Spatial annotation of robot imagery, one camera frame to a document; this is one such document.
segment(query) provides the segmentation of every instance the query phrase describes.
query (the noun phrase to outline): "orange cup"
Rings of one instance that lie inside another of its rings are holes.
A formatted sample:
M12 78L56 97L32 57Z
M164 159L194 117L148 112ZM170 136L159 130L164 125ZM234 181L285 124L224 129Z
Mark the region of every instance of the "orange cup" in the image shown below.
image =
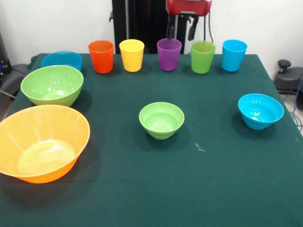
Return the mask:
M89 44L90 58L97 73L108 73L113 69L114 45L107 40Z

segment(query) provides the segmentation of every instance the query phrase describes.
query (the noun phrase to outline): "purple cup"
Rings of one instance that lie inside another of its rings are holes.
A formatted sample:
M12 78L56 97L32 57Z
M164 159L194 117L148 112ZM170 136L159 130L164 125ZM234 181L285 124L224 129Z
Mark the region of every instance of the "purple cup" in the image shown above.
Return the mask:
M182 43L177 39L161 39L157 42L160 68L173 71L177 68Z

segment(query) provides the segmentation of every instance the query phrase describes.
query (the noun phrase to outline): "cup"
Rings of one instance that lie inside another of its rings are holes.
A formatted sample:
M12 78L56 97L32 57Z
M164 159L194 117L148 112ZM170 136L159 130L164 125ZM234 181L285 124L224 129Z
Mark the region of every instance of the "cup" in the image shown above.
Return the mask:
M198 41L191 45L191 68L195 73L207 73L212 65L216 46L209 41Z
M107 40L89 44L90 58L97 73L108 73L113 69L114 45Z
M179 63L182 43L177 39L161 39L157 42L160 68L173 71Z
M227 40L223 43L222 68L228 72L239 70L247 44L240 40Z
M127 39L119 44L123 67L128 72L137 72L142 67L144 43L136 39Z

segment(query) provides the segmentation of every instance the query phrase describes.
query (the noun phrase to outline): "small green bowl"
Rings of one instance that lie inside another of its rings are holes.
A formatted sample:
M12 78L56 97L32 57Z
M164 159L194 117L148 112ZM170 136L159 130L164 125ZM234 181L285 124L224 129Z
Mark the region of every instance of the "small green bowl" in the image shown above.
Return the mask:
M139 113L139 121L155 139L171 137L184 123L184 113L171 103L151 103Z
M54 65L28 74L21 83L21 91L36 105L71 106L80 94L83 81L77 69Z

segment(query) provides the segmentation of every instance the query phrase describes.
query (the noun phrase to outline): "white speck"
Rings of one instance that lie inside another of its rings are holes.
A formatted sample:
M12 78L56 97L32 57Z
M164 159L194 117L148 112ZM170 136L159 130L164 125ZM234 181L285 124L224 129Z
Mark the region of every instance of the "white speck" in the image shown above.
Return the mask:
M195 143L195 146L198 148L198 150L205 152L205 150L203 150L198 144Z

